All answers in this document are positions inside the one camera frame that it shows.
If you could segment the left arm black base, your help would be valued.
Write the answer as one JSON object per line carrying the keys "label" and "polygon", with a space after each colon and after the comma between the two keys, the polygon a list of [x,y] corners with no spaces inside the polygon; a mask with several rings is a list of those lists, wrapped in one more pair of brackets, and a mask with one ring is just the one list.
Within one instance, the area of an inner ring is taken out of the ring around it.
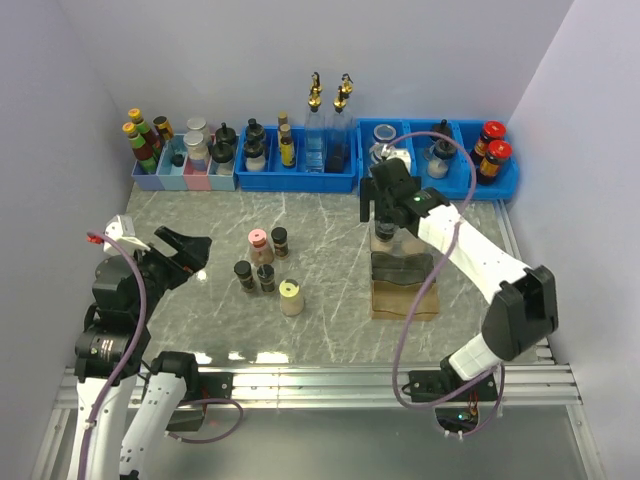
{"label": "left arm black base", "polygon": [[[183,401],[205,398],[231,398],[234,374],[231,372],[208,372],[199,375],[197,387],[188,390]],[[197,432],[204,424],[208,406],[183,405],[172,414],[167,425],[168,432]]]}

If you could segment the silver lid spice jar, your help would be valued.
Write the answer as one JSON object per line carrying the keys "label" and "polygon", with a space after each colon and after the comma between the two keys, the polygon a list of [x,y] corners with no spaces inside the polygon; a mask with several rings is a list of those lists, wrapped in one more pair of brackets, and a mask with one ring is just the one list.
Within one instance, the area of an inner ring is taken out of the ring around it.
{"label": "silver lid spice jar", "polygon": [[405,255],[423,254],[427,251],[426,244],[415,237],[405,238],[401,244],[401,247]]}

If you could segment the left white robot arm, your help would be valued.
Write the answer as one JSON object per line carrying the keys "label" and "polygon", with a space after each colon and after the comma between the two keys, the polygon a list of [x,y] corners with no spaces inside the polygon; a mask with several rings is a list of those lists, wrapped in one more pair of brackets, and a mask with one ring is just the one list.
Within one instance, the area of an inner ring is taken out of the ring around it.
{"label": "left white robot arm", "polygon": [[78,414],[70,479],[146,478],[174,411],[200,393],[195,356],[163,352],[151,364],[141,406],[132,421],[126,419],[150,341],[148,322],[167,291],[206,266],[212,244],[207,236],[165,226],[155,234],[173,255],[139,240],[126,216],[87,235],[108,257],[96,268],[94,301],[75,344]]}

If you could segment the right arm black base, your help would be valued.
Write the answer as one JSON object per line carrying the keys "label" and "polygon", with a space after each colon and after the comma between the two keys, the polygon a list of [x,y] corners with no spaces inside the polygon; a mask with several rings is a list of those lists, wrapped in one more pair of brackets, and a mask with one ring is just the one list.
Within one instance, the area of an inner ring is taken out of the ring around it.
{"label": "right arm black base", "polygon": [[456,435],[459,439],[493,419],[504,395],[503,375],[497,380],[494,373],[471,387],[444,371],[412,370],[408,378],[402,393],[412,403],[431,403],[464,387],[458,395],[434,408],[436,423],[443,434]]}

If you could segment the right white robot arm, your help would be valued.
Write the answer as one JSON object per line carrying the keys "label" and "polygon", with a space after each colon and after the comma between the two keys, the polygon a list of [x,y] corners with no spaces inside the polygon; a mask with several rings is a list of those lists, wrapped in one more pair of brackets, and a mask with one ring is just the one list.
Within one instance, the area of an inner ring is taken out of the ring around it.
{"label": "right white robot arm", "polygon": [[[374,202],[372,210],[369,203]],[[371,212],[434,247],[477,287],[488,303],[481,332],[445,361],[440,375],[445,395],[462,399],[475,377],[511,361],[559,326],[556,282],[544,267],[530,267],[509,255],[475,227],[438,190],[422,189],[405,163],[392,158],[374,165],[361,181],[363,221]]]}

